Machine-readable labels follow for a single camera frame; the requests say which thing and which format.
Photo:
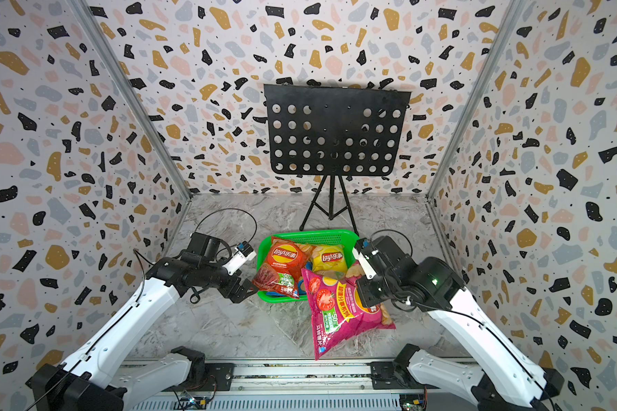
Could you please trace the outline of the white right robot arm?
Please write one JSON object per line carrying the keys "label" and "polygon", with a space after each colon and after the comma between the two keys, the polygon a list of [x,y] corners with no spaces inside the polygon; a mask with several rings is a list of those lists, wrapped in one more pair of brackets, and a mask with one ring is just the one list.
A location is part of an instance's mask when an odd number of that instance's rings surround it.
{"label": "white right robot arm", "polygon": [[400,385],[437,387],[479,410],[555,408],[562,375],[514,346],[445,261],[427,257],[416,262],[388,236],[360,239],[352,253],[364,272],[356,281],[363,306],[389,301],[418,309],[456,337],[475,361],[466,365],[407,344],[392,362],[392,377]]}

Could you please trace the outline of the red chips bag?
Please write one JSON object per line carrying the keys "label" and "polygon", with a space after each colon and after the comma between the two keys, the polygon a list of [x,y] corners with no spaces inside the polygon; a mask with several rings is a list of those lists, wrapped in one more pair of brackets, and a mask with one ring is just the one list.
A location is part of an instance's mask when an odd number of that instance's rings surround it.
{"label": "red chips bag", "polygon": [[253,284],[259,290],[275,291],[298,299],[298,283],[309,258],[306,249],[294,241],[274,237]]}

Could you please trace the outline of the yellow chips bag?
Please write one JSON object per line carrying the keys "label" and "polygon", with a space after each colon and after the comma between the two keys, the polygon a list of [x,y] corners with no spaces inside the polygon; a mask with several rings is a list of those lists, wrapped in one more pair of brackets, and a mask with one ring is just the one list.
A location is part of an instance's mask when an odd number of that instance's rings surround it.
{"label": "yellow chips bag", "polygon": [[344,248],[341,245],[317,245],[311,252],[313,272],[338,272],[348,270]]}

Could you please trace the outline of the blue chips bag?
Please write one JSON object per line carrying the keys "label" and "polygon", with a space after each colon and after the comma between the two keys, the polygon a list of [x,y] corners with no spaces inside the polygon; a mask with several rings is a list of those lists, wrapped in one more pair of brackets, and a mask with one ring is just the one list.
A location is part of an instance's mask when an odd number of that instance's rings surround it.
{"label": "blue chips bag", "polygon": [[[294,301],[294,298],[292,296],[288,296],[286,294],[280,294],[275,291],[264,291],[263,294],[269,301],[272,301],[273,299],[276,299],[277,301],[280,301],[280,302]],[[306,290],[303,285],[303,280],[300,280],[298,283],[298,300],[305,301],[306,299],[307,299]]]}

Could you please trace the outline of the pink chips bag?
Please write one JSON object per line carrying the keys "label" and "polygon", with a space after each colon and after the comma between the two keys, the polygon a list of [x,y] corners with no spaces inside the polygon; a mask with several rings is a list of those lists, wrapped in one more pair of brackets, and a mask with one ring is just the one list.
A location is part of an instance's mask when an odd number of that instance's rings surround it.
{"label": "pink chips bag", "polygon": [[396,328],[384,305],[363,306],[356,281],[364,273],[358,263],[345,273],[313,272],[303,268],[302,275],[311,312],[316,360],[340,343],[365,332]]}

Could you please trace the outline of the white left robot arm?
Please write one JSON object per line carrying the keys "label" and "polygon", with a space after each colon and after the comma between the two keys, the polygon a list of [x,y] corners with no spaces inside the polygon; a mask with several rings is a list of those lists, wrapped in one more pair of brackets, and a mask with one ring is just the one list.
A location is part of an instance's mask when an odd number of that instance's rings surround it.
{"label": "white left robot arm", "polygon": [[256,252],[246,241],[228,249],[213,236],[193,233],[188,248],[164,257],[145,273],[138,291],[88,341],[59,365],[44,365],[30,378],[35,410],[129,410],[164,390],[201,388],[206,357],[183,346],[158,361],[130,372],[123,361],[169,308],[190,293],[216,289],[233,303],[255,294],[249,280],[240,277],[243,265]]}

